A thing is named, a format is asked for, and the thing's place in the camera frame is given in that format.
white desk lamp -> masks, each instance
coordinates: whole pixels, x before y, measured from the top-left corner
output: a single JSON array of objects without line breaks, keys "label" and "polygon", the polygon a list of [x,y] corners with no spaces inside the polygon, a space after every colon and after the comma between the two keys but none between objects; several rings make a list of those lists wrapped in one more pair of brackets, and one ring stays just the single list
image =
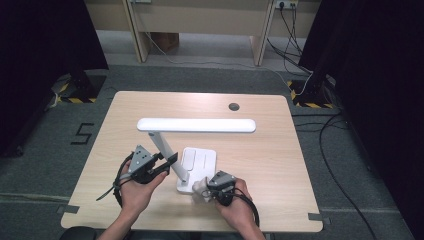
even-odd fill
[{"label": "white desk lamp", "polygon": [[[253,133],[256,123],[252,119],[187,119],[142,118],[137,123],[141,132],[148,132],[164,158],[174,154],[161,132],[195,133]],[[180,162],[171,165],[178,176],[177,190],[191,194],[194,182],[215,175],[216,152],[210,149],[185,148]]]}]

power outlet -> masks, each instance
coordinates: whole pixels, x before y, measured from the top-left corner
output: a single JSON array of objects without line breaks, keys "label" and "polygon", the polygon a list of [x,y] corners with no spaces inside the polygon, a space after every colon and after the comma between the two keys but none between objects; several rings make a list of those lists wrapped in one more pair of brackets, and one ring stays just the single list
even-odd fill
[{"label": "power outlet", "polygon": [[285,1],[275,1],[275,8],[280,9],[280,3],[284,3],[283,9],[292,9],[297,8],[298,0],[285,0]]}]

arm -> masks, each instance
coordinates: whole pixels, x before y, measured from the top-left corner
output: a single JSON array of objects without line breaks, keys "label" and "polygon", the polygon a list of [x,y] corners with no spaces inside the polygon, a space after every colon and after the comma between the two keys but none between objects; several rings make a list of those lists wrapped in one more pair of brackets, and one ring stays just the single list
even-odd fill
[{"label": "arm", "polygon": [[[237,179],[235,187],[243,191],[249,199],[252,199],[244,180]],[[261,229],[255,224],[252,210],[243,200],[234,197],[228,207],[222,206],[217,201],[215,202],[215,206],[225,221],[237,230],[245,240],[265,240]]]},{"label": "arm", "polygon": [[[127,173],[131,161],[125,165],[121,174]],[[99,240],[121,240],[135,223],[138,216],[149,205],[153,191],[165,179],[167,173],[162,172],[148,184],[129,181],[122,185],[122,209],[118,218],[103,232]]]}]

yellow and black tape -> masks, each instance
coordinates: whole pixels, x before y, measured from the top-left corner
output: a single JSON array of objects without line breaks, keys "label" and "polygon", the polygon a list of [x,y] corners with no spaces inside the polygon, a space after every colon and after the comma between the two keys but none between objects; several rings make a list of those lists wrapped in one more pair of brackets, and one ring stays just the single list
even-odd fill
[{"label": "yellow and black tape", "polygon": [[70,96],[64,96],[67,95],[65,92],[69,91],[69,83],[66,83],[62,86],[62,88],[59,91],[59,101],[61,102],[67,102],[67,103],[94,103],[97,98],[87,97],[87,96],[78,96],[79,94],[70,94]]},{"label": "yellow and black tape", "polygon": [[[292,81],[287,81],[287,85],[290,87],[293,84]],[[293,104],[297,107],[310,107],[310,108],[333,108],[333,105],[331,103],[317,103],[317,102],[310,102],[310,101],[304,101],[301,96],[296,95],[295,90],[291,90],[290,93],[291,99],[293,101]]]}]

table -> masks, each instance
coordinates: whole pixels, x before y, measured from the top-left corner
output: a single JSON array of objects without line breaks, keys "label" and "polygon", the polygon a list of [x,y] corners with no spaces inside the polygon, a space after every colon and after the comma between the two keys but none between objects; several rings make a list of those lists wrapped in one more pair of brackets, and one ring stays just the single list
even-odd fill
[{"label": "table", "polygon": [[[229,109],[230,103],[240,106]],[[217,171],[243,178],[258,208],[264,232],[318,232],[321,221],[314,192],[294,129],[288,103],[278,95],[118,92],[105,117],[69,205],[78,212],[64,213],[62,226],[107,228],[120,207],[114,196],[102,195],[119,165],[137,144],[149,152],[157,149],[147,133],[139,132],[143,117],[251,118],[252,134],[164,133],[174,151],[185,147],[214,149]],[[214,204],[194,205],[191,196],[177,193],[177,176],[170,175],[153,193],[149,207],[133,229],[172,231],[233,231]]]}]

